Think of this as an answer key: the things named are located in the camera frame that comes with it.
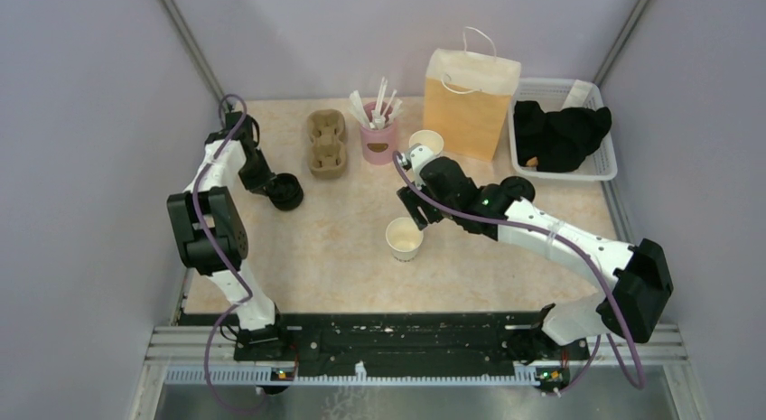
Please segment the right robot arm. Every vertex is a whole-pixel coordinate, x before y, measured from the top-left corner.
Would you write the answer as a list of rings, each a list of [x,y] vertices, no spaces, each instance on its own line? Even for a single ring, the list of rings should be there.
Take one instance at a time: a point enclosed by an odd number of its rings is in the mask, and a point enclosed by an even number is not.
[[[478,187],[446,156],[396,152],[402,178],[397,195],[419,229],[449,219],[465,232],[522,247],[563,266],[596,287],[596,294],[554,303],[540,313],[529,334],[532,351],[552,359],[573,341],[614,333],[646,343],[673,293],[664,250],[643,239],[638,245],[609,240],[536,208],[534,188],[518,176]]]

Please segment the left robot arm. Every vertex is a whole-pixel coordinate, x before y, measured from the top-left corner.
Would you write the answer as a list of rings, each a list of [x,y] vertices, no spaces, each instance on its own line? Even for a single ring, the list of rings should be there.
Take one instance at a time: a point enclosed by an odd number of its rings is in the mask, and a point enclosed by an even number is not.
[[[204,157],[184,191],[166,201],[174,239],[184,265],[206,277],[238,318],[237,343],[256,346],[267,359],[288,352],[290,337],[277,327],[275,303],[258,286],[247,262],[248,235],[233,191],[247,182],[241,172],[262,161],[254,134],[257,122],[243,112],[224,115],[223,128],[208,135]]]

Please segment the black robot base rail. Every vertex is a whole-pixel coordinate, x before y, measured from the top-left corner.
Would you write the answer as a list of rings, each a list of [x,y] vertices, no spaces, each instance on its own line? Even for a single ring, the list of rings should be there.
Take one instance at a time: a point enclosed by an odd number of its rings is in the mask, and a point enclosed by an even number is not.
[[[584,339],[559,346],[536,313],[284,313],[264,330],[240,329],[234,359],[284,361],[300,378],[537,379],[585,360]]]

